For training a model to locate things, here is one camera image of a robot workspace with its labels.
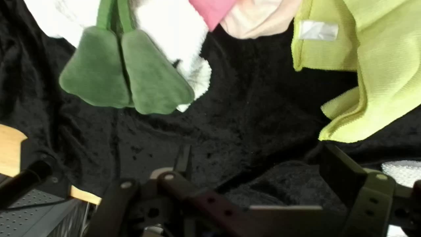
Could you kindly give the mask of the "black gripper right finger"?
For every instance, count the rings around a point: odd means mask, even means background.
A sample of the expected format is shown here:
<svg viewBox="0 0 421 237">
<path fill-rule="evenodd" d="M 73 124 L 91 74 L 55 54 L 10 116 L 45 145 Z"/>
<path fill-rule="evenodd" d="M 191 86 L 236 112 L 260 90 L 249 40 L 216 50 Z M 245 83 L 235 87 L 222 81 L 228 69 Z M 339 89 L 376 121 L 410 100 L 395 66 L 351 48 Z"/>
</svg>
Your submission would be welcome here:
<svg viewBox="0 0 421 237">
<path fill-rule="evenodd" d="M 339 148 L 326 148 L 322 175 L 349 208 L 341 237 L 386 237 L 394 200 L 391 179 L 366 172 Z"/>
</svg>

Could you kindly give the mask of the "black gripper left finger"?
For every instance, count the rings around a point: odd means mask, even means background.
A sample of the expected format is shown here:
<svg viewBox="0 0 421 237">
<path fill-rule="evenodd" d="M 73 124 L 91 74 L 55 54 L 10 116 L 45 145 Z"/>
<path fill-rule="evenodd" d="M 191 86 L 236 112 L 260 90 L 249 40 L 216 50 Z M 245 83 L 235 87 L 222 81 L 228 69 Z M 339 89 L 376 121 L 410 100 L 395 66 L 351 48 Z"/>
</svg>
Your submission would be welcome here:
<svg viewBox="0 0 421 237">
<path fill-rule="evenodd" d="M 140 186 L 134 179 L 111 185 L 102 199 L 84 237 L 119 237 L 128 207 Z"/>
</svg>

